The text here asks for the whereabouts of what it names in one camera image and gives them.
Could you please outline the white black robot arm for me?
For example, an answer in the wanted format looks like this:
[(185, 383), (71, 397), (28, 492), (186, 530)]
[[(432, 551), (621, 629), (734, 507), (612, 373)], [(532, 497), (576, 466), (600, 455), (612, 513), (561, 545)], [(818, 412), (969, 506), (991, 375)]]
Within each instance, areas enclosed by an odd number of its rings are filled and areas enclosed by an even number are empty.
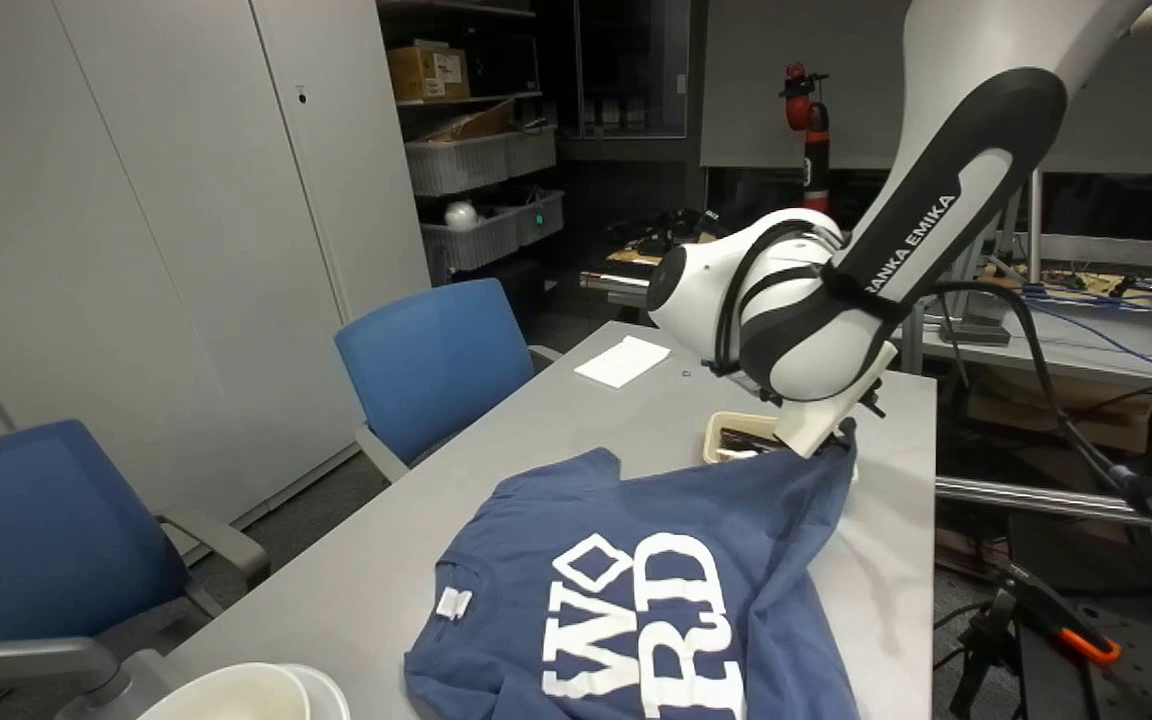
[(788, 405), (860, 401), (881, 350), (1052, 154), (1091, 67), (1152, 0), (906, 0), (894, 162), (851, 234), (774, 208), (670, 247), (648, 316)]

